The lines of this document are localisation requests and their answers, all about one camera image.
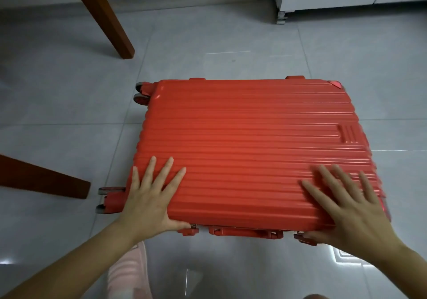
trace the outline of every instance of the pink shoe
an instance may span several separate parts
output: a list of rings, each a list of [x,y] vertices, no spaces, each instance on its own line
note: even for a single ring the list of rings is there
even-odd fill
[[[108,299],[152,299],[144,242],[135,245],[110,267]]]

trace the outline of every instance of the wooden leg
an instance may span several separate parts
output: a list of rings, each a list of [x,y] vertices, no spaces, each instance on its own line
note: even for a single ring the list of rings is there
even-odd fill
[[[82,0],[95,21],[123,59],[132,59],[135,49],[120,25],[108,0]]]
[[[85,199],[91,183],[0,155],[0,185]]]

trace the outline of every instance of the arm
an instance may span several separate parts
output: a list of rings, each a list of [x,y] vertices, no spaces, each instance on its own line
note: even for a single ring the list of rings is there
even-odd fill
[[[319,171],[335,201],[308,181],[302,185],[331,215],[336,227],[306,232],[304,237],[375,265],[410,299],[425,298],[427,262],[397,237],[365,174],[359,174],[361,190],[337,165],[333,171],[341,183],[324,166]]]
[[[167,230],[189,228],[188,223],[172,221],[167,215],[167,205],[184,177],[185,168],[161,191],[173,159],[152,182],[155,162],[152,157],[141,183],[138,170],[133,168],[129,197],[117,221],[3,298],[80,298],[135,244]]]

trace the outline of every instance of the hand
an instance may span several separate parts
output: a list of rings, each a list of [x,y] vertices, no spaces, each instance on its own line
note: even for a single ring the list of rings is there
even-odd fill
[[[163,184],[173,164],[169,158],[159,175],[153,182],[156,158],[153,156],[140,183],[138,169],[133,167],[132,183],[126,205],[116,223],[126,235],[131,237],[132,245],[168,230],[190,228],[183,221],[173,221],[167,215],[167,205],[175,194],[186,168],[183,167],[167,187],[162,191]]]
[[[332,230],[306,232],[304,238],[332,245],[374,265],[405,249],[366,175],[359,173],[362,191],[338,165],[334,164],[332,168],[342,184],[323,165],[318,170],[336,202],[310,182],[302,181],[302,185],[331,215],[336,227]]]

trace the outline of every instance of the suitcase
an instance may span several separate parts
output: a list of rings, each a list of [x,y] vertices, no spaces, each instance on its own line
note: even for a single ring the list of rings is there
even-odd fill
[[[350,98],[338,81],[162,80],[137,84],[134,100],[147,105],[134,156],[143,175],[151,156],[155,173],[173,156],[167,183],[183,166],[187,173],[168,206],[171,219],[213,235],[278,239],[284,231],[332,227],[330,216],[301,188],[308,179],[325,193],[313,167],[336,163],[354,180],[362,170],[383,209],[385,194],[368,141]],[[102,188],[102,213],[120,212],[130,186]]]

